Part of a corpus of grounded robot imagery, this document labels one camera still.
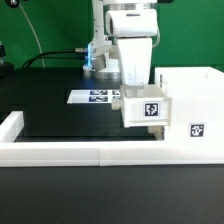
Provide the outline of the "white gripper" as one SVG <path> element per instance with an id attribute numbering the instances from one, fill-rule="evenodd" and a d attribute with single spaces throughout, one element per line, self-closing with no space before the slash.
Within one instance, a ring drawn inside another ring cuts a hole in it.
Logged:
<path id="1" fill-rule="evenodd" d="M 152 37 L 158 33 L 157 12 L 155 9 L 109 10 L 105 25 L 118 48 L 126 97 L 136 97 L 150 77 Z"/>

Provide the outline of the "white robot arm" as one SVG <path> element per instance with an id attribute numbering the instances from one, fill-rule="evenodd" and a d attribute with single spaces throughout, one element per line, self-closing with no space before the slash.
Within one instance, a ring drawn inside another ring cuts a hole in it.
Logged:
<path id="1" fill-rule="evenodd" d="M 125 90 L 144 89 L 152 49 L 160 42 L 157 4 L 174 0 L 92 0 L 93 38 L 87 46 L 86 75 L 121 78 Z"/>

